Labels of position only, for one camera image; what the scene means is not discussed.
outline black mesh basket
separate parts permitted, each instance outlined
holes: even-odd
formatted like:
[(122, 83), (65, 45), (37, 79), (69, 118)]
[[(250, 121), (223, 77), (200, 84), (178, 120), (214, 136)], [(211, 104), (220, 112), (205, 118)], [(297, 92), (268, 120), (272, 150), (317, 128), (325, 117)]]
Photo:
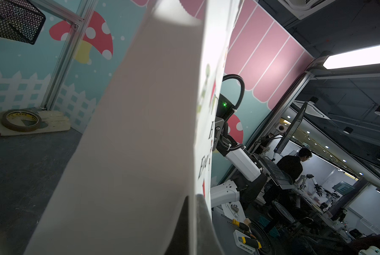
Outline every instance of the black mesh basket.
[(28, 0), (0, 0), (0, 37), (34, 44), (45, 15)]

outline black hair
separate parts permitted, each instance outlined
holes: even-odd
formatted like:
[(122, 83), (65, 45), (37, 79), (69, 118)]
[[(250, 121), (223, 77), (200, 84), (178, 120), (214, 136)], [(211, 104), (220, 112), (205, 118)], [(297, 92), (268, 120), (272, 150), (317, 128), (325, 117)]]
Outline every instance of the black hair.
[(299, 157), (312, 157), (312, 152), (308, 148), (302, 148), (298, 153)]

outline pink striped awning illustration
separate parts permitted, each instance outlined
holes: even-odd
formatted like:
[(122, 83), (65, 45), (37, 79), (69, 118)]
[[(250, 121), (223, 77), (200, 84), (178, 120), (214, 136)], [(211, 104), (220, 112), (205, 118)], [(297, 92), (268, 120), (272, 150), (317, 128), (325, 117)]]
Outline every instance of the pink striped awning illustration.
[[(131, 0), (145, 6), (149, 0)], [(180, 0), (203, 19), (205, 0)], [(226, 74), (238, 74), (245, 89), (272, 110), (313, 57), (254, 0), (245, 0), (231, 34)]]

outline ceiling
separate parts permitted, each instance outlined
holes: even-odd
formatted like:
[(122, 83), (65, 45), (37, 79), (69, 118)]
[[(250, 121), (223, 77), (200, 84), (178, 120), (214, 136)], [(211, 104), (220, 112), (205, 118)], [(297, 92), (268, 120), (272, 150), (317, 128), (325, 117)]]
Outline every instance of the ceiling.
[[(335, 0), (302, 20), (278, 0), (258, 3), (315, 58), (323, 51), (337, 54), (380, 44), (380, 0)], [(297, 100), (312, 96), (330, 120), (305, 114), (296, 137), (324, 158), (357, 175), (364, 173), (380, 186), (380, 117), (374, 113), (380, 105), (380, 77), (312, 79)], [(289, 108), (283, 118), (295, 116), (298, 110)], [(343, 132), (347, 126), (353, 129), (350, 135)]]

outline gray floor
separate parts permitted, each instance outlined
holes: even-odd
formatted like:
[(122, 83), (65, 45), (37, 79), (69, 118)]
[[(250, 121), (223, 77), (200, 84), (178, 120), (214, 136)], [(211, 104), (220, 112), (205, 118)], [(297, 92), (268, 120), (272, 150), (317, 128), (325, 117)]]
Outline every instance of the gray floor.
[(9, 254), (23, 254), (81, 135), (0, 137), (0, 234)]

